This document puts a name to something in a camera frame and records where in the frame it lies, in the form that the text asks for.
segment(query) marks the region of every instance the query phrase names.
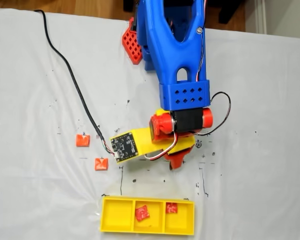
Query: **small red block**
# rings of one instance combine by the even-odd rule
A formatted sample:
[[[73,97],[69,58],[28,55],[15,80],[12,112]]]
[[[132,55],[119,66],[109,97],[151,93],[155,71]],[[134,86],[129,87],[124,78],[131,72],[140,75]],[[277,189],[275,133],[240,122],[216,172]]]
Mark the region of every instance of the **small red block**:
[[[96,171],[108,170],[108,158],[96,158],[94,160],[94,170]]]
[[[167,202],[165,205],[166,214],[177,214],[178,213],[178,204],[175,202]]]
[[[146,205],[136,208],[135,209],[135,216],[138,222],[142,221],[143,219],[147,219],[150,217],[148,208]]]
[[[77,134],[75,139],[75,145],[77,147],[89,147],[90,135]]]

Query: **robotic arm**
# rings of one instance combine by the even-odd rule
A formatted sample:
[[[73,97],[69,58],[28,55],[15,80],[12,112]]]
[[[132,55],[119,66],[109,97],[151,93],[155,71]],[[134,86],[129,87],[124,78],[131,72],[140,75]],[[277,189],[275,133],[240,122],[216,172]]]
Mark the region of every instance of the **robotic arm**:
[[[134,64],[143,57],[145,70],[156,71],[162,109],[150,118],[148,128],[111,139],[118,163],[141,155],[149,160],[164,156],[170,160],[170,169],[179,168],[195,144],[194,134],[212,127],[205,58],[206,3],[140,0],[122,44]],[[180,69],[186,70],[186,79],[177,79]],[[159,150],[163,151],[147,157]]]

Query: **white sheet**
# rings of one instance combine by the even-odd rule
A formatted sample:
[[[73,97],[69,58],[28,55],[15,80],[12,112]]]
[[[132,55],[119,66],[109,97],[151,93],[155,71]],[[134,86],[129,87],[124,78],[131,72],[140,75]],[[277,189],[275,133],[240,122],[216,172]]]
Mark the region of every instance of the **white sheet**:
[[[158,80],[128,59],[127,22],[48,13],[47,23],[105,138],[146,127]],[[207,29],[206,57],[211,93],[232,99],[225,125],[178,170],[131,160],[122,175],[111,159],[95,172],[94,158],[110,156],[42,15],[0,9],[0,240],[300,240],[300,39]],[[215,99],[215,123],[227,107]],[[75,147],[82,132],[89,148]],[[124,196],[195,201],[195,236],[100,233],[101,195],[120,195],[121,177]]]

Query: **blue bracket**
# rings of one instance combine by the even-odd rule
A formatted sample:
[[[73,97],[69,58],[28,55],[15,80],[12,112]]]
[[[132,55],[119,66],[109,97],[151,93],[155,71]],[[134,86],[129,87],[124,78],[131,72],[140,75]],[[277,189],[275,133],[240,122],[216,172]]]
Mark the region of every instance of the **blue bracket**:
[[[140,0],[137,11],[137,41],[145,70],[155,70],[158,76],[161,107],[176,111],[209,106],[203,1],[194,0],[191,7],[164,7],[163,0]],[[197,33],[198,27],[203,28],[202,33]],[[187,79],[178,81],[177,72],[182,68]]]

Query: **ventilation hole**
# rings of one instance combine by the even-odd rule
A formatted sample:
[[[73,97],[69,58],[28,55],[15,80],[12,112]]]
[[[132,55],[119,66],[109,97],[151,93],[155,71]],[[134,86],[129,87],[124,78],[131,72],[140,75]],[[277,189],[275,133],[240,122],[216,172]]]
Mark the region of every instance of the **ventilation hole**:
[[[187,70],[184,68],[180,68],[178,72],[176,73],[176,80],[178,81],[187,81],[188,80],[188,74]]]

